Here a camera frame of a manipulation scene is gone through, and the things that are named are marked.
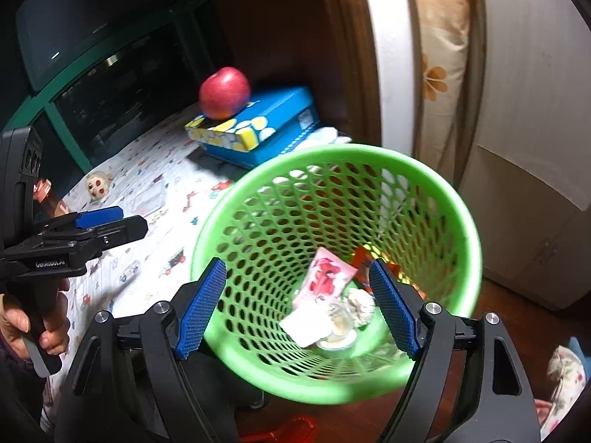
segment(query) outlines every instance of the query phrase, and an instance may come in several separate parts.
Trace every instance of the screw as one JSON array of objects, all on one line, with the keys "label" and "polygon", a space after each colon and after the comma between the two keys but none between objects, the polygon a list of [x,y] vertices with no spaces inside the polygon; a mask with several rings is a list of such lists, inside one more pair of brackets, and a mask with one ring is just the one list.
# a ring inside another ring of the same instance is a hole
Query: screw
[{"label": "screw", "polygon": [[496,325],[501,319],[496,315],[496,313],[487,313],[486,314],[486,320],[491,325]]},{"label": "screw", "polygon": [[438,315],[441,313],[441,306],[438,303],[430,302],[425,305],[425,309],[431,313],[431,315]]},{"label": "screw", "polygon": [[109,312],[108,311],[99,311],[96,315],[95,315],[95,321],[97,323],[104,323],[105,321],[107,321],[109,319]]},{"label": "screw", "polygon": [[158,301],[154,304],[154,311],[159,315],[166,313],[170,309],[168,301]]}]

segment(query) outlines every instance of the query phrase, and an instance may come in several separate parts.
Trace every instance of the patterned bedsheet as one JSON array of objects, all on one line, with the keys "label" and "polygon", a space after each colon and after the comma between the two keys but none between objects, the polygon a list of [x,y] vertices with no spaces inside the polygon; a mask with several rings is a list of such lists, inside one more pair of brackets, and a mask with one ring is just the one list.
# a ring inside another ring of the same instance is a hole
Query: patterned bedsheet
[{"label": "patterned bedsheet", "polygon": [[101,202],[91,203],[86,178],[64,198],[72,211],[114,205],[125,216],[138,208],[153,211],[146,215],[143,240],[104,252],[87,263],[87,274],[70,279],[70,345],[62,356],[62,370],[50,377],[45,392],[45,427],[52,426],[59,389],[94,315],[101,309],[115,318],[135,315],[158,300],[170,300],[190,281],[191,256],[203,222],[218,198],[246,172],[205,155],[188,139],[184,123],[182,117],[165,120],[97,166],[95,171],[113,176]]}]

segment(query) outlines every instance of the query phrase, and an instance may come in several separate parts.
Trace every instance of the wooden door frame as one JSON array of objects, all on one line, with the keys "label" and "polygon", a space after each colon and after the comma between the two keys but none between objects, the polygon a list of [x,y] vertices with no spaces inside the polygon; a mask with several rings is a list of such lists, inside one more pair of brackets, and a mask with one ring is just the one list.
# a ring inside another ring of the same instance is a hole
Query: wooden door frame
[{"label": "wooden door frame", "polygon": [[324,0],[341,64],[348,128],[355,141],[382,144],[378,66],[368,0]]}]

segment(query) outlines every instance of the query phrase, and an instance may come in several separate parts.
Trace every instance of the green plastic basket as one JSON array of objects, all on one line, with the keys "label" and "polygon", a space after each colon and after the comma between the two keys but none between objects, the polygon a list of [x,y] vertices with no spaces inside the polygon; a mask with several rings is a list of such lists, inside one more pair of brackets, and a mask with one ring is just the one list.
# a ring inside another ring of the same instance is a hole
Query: green plastic basket
[{"label": "green plastic basket", "polygon": [[335,144],[270,160],[214,208],[191,268],[197,279],[214,256],[228,267],[208,344],[240,377],[290,400],[347,403],[400,388],[413,362],[379,311],[341,358],[300,348],[279,326],[318,246],[349,261],[358,245],[398,263],[430,300],[471,315],[482,257],[460,196],[412,158]]}]

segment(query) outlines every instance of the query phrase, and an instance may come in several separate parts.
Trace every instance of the blue box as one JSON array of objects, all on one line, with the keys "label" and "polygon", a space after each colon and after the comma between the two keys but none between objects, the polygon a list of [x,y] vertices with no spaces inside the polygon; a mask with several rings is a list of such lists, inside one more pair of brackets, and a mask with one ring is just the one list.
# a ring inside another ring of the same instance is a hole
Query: blue box
[{"label": "blue box", "polygon": [[252,96],[244,110],[228,121],[203,115],[185,125],[208,154],[254,168],[292,151],[318,125],[314,100],[305,87],[264,91]]}]

